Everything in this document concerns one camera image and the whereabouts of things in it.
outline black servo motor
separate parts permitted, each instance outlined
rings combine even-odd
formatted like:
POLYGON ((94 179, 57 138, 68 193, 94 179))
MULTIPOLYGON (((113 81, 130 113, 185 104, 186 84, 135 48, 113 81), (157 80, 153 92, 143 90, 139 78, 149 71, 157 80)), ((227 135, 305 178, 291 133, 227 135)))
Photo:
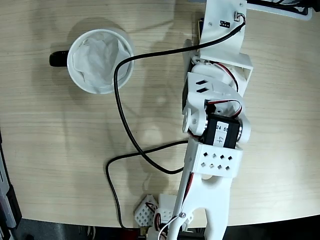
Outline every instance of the black servo motor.
POLYGON ((206 145, 236 148, 240 122, 232 117, 207 112, 207 126, 200 138, 206 145))

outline cable connector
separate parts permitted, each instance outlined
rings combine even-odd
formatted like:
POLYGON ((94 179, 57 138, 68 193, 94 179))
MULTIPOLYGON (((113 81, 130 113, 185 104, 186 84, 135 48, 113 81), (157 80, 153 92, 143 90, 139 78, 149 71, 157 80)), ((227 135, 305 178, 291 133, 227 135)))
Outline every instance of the cable connector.
POLYGON ((240 15, 237 11, 234 12, 234 21, 235 22, 240 22, 240 15))
POLYGON ((235 11, 234 12, 234 21, 239 23, 240 22, 240 18, 243 18, 243 22, 244 23, 246 22, 246 16, 241 12, 235 11))

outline square hole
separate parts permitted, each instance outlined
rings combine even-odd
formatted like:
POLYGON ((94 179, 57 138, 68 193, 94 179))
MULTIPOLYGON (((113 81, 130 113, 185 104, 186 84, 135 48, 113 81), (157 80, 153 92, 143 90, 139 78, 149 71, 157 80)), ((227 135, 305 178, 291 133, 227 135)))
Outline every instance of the square hole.
POLYGON ((202 93, 204 93, 204 92, 206 92, 208 90, 209 90, 208 88, 204 87, 204 88, 201 88, 201 89, 197 90, 196 92, 202 94, 202 93))
POLYGON ((197 85, 202 85, 202 84, 206 84, 206 83, 207 83, 206 80, 202 80, 202 81, 196 82, 195 84, 197 84, 197 85))

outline black wire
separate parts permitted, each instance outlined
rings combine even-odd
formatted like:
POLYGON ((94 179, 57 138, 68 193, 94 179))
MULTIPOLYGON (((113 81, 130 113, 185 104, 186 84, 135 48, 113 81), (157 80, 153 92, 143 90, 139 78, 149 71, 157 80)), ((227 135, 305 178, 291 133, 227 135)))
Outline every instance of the black wire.
POLYGON ((284 2, 285 0, 280 0, 280 1, 277 1, 275 2, 274 4, 281 4, 282 2, 284 2))
POLYGON ((139 144, 137 143, 135 137, 133 136, 129 125, 127 123, 124 111, 122 109, 122 104, 121 104, 121 99, 120 99, 120 95, 119 95, 119 89, 118 89, 118 71, 120 69, 120 67, 126 63, 129 63, 131 61, 134 60, 138 60, 138 59, 145 59, 145 58, 151 58, 151 57, 158 57, 158 56, 164 56, 164 55, 171 55, 171 54, 178 54, 178 53, 183 53, 183 52, 189 52, 189 51, 193 51, 193 50, 198 50, 198 49, 203 49, 206 47, 210 47, 212 45, 216 45, 219 43, 222 43, 223 41, 231 38, 232 36, 234 36, 236 33, 240 32, 240 30, 246 25, 246 19, 243 17, 243 23, 239 26, 237 26, 235 29, 233 29, 230 33, 228 33, 227 35, 213 40, 213 41, 209 41, 203 44, 199 44, 199 45, 194 45, 194 46, 189 46, 189 47, 183 47, 183 48, 178 48, 178 49, 172 49, 172 50, 166 50, 166 51, 158 51, 158 52, 151 52, 151 53, 145 53, 145 54, 141 54, 141 55, 136 55, 136 56, 131 56, 129 58, 124 59, 123 61, 121 61, 114 70, 114 75, 113 75, 113 86, 114 86, 114 94, 115 94, 115 100, 116 100, 116 105, 119 111, 119 115, 123 124, 123 127, 129 137, 129 139, 131 140, 132 144, 134 145, 135 149, 139 152, 139 154, 149 163, 151 164, 153 167, 155 167, 156 169, 160 170, 161 172, 165 173, 165 174, 177 174, 180 172, 180 169, 177 170, 168 170, 165 169, 164 167, 158 165, 157 163, 155 163, 153 160, 151 160, 150 157, 148 157, 146 155, 146 153, 144 153, 142 151, 142 149, 140 148, 139 144))
MULTIPOLYGON (((172 143, 169 143, 169 144, 166 144, 166 145, 163 145, 163 146, 159 146, 159 147, 144 151, 144 153, 145 154, 149 154, 149 153, 153 153, 153 152, 156 152, 156 151, 159 151, 159 150, 162 150, 162 149, 170 148, 170 147, 173 147, 173 146, 176 146, 176 145, 180 145, 180 144, 187 144, 187 143, 188 143, 187 140, 176 141, 176 142, 172 142, 172 143)), ((110 164, 112 164, 113 162, 115 162, 117 160, 130 158, 130 157, 134 157, 134 156, 139 156, 139 155, 140 155, 139 152, 135 152, 135 153, 125 154, 125 155, 122 155, 122 156, 116 156, 116 157, 112 158, 111 160, 109 160, 107 162, 107 164, 105 165, 105 175, 106 175, 106 178, 108 180, 108 183, 110 185, 110 188, 111 188, 111 191, 112 191, 112 194, 113 194, 113 197, 114 197, 119 224, 120 224, 121 228, 123 228, 124 230, 133 230, 133 229, 125 227, 123 222, 122 222, 120 203, 119 203, 119 199, 118 199, 115 187, 114 187, 114 185, 113 185, 113 183, 111 181, 111 178, 110 178, 109 167, 110 167, 110 164)), ((184 168, 182 167, 182 168, 179 168, 179 169, 177 169, 175 171, 180 173, 180 172, 182 172, 183 169, 184 168)))
POLYGON ((255 5, 260 5, 260 6, 265 6, 265 7, 270 7, 270 8, 275 8, 275 9, 287 9, 287 8, 309 8, 305 3, 294 3, 294 4, 280 4, 282 3, 281 1, 278 2, 271 2, 271 1, 265 1, 265 0, 247 0, 248 4, 255 4, 255 5))

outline dark floor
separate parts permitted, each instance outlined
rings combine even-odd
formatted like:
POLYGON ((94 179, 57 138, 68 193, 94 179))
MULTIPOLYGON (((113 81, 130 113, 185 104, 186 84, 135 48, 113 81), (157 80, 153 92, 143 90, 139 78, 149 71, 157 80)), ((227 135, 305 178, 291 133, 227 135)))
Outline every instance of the dark floor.
MULTIPOLYGON (((320 215, 289 221, 231 226, 223 240, 319 240, 320 215)), ((14 231, 16 240, 25 240, 27 235, 34 240, 91 240, 88 227, 22 219, 14 231)), ((121 228, 96 227, 95 240, 136 240, 137 232, 122 231, 121 228)), ((194 231, 202 232, 203 228, 194 231)))

